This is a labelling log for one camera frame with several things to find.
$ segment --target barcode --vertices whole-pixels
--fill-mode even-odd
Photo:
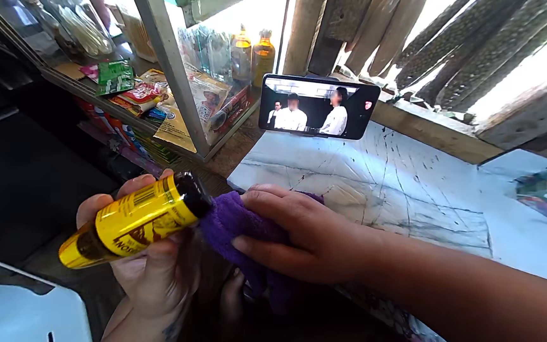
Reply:
[[[140,206],[142,203],[156,197],[156,188],[152,185],[134,193],[134,206]]]

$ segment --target hand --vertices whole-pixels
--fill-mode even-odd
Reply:
[[[263,265],[302,281],[334,284],[355,280],[368,268],[379,236],[375,229],[348,221],[300,192],[271,184],[252,186],[244,206],[286,229],[290,247],[236,237],[232,244]]]
[[[162,177],[172,174],[172,170],[166,169]],[[155,181],[156,178],[152,175],[129,180],[120,188],[117,198]],[[77,227],[81,227],[88,220],[94,220],[96,213],[111,202],[113,198],[106,194],[86,199],[77,210]],[[169,238],[149,245],[136,255],[110,263],[133,309],[141,316],[155,318],[180,311],[179,304],[197,290],[199,250],[192,246],[191,239],[191,229],[183,229]]]

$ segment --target green sachet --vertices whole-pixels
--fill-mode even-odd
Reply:
[[[106,61],[98,64],[96,95],[112,94],[134,88],[134,73],[129,60]]]

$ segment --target tattoo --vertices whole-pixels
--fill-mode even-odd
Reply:
[[[183,328],[183,322],[185,321],[185,317],[191,306],[190,303],[191,300],[185,302],[184,305],[181,304],[183,305],[183,309],[181,310],[179,317],[170,323],[166,329],[162,330],[166,342],[176,342],[179,338],[180,330]]]

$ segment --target smartphone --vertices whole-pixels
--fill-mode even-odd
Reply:
[[[259,128],[358,140],[380,93],[375,85],[267,74]]]

